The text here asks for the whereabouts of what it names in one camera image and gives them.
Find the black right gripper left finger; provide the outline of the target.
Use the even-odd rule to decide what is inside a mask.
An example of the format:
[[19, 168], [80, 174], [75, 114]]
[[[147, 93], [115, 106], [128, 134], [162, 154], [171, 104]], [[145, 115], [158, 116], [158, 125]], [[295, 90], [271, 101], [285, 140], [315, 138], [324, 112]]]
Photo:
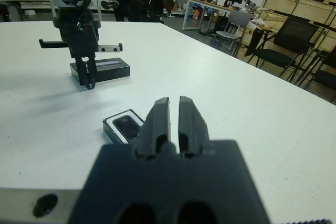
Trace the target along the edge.
[[169, 103], [155, 101], [132, 144], [101, 148], [68, 223], [176, 223]]

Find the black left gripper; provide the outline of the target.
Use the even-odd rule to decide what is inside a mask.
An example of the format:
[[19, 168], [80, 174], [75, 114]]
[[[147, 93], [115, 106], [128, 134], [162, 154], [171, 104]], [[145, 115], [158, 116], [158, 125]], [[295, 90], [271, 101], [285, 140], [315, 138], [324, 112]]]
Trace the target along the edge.
[[76, 67], [79, 82], [87, 89], [96, 85], [96, 62], [97, 52], [121, 52], [123, 45], [107, 46], [98, 45], [101, 27], [99, 19], [95, 19], [93, 12], [89, 9], [65, 8], [58, 11], [53, 25], [59, 29], [61, 41], [39, 40], [42, 48], [69, 48], [71, 57], [76, 58]]

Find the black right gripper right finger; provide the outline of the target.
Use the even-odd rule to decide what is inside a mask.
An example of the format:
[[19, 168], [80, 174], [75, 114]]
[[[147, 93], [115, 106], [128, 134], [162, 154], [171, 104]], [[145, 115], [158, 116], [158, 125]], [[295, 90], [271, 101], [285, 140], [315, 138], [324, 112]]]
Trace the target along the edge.
[[269, 223], [256, 186], [233, 140], [211, 141], [193, 100], [181, 96], [178, 117], [181, 202], [205, 205], [213, 217], [204, 223]]

